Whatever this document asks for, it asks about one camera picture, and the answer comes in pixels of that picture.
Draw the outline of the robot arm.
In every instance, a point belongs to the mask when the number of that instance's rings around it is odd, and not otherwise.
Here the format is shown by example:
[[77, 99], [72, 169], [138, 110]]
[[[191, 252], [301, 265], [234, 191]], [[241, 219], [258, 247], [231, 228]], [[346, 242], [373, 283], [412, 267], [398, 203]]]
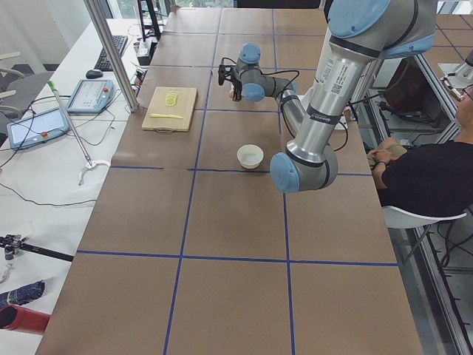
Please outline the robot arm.
[[313, 86], [299, 98], [293, 82], [265, 75], [260, 49], [246, 44], [228, 74], [234, 100], [276, 100], [293, 139], [270, 161], [270, 176], [282, 192], [323, 189], [338, 173], [328, 141], [367, 65], [427, 51], [434, 42], [436, 1], [334, 1]]

